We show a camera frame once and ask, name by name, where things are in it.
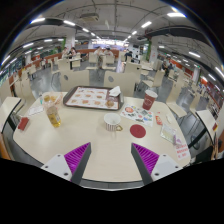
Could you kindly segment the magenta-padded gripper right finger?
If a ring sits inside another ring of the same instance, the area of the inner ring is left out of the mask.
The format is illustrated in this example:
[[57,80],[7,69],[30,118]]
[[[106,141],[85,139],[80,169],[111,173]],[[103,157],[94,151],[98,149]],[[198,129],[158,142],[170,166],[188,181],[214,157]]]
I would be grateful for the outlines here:
[[136,143],[131,144],[131,153],[139,169],[144,185],[182,169],[182,167],[167,154],[158,155]]

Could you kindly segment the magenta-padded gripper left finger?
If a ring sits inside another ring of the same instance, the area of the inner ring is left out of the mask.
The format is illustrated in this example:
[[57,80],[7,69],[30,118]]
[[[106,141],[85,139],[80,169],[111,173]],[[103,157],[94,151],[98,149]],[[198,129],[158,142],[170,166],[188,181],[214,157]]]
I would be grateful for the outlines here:
[[67,154],[56,154],[42,169],[77,185],[82,180],[91,154],[91,143],[81,145]]

